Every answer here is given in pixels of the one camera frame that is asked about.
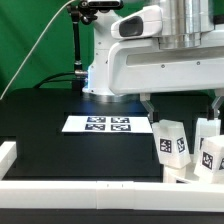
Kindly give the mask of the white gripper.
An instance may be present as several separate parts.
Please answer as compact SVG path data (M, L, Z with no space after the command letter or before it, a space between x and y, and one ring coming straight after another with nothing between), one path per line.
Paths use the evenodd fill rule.
M115 94L140 94L151 123L159 113L155 92L215 89L208 119L218 119L224 103L224 39L205 37L196 48L161 50L154 38L114 44L108 58L108 87Z

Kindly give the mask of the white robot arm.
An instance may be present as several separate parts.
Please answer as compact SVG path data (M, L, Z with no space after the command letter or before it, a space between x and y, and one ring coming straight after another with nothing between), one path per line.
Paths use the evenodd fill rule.
M224 102L224 19L212 0L151 0L126 17L121 0L90 0L97 11L94 60L85 92L99 98L139 95L149 116L153 93L212 90L208 117Z

